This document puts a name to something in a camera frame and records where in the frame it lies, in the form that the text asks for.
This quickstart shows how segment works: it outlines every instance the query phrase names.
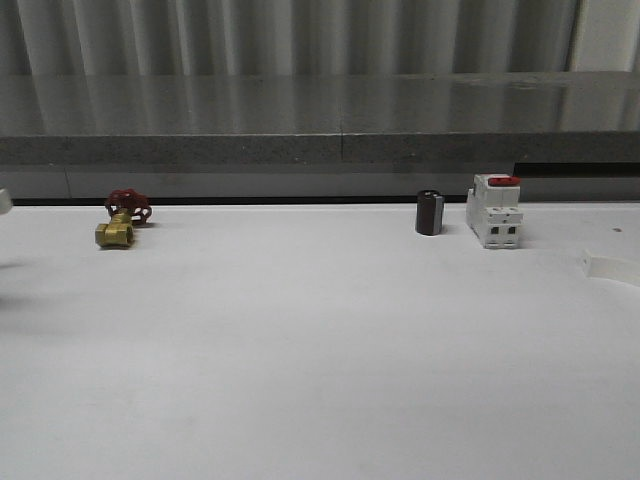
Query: black strip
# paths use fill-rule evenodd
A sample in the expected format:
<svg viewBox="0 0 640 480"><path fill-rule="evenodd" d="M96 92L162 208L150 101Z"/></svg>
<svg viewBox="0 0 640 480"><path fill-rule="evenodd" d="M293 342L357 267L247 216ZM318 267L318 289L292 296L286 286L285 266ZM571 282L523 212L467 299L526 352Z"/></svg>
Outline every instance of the black strip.
<svg viewBox="0 0 640 480"><path fill-rule="evenodd" d="M640 177L640 163L516 163L518 177Z"/></svg>
<svg viewBox="0 0 640 480"><path fill-rule="evenodd" d="M335 205L355 203L415 203L414 195L349 197L155 197L151 205ZM448 203L466 202L464 195L445 196ZM23 198L13 199L16 206L103 205L104 198Z"/></svg>

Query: white table surface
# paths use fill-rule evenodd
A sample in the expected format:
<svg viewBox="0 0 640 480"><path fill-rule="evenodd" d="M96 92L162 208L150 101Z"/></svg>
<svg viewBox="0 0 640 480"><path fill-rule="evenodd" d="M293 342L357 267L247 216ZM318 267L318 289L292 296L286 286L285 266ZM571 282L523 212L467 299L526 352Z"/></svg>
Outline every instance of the white table surface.
<svg viewBox="0 0 640 480"><path fill-rule="evenodd" d="M640 478L640 205L93 207L0 217L0 479Z"/></svg>

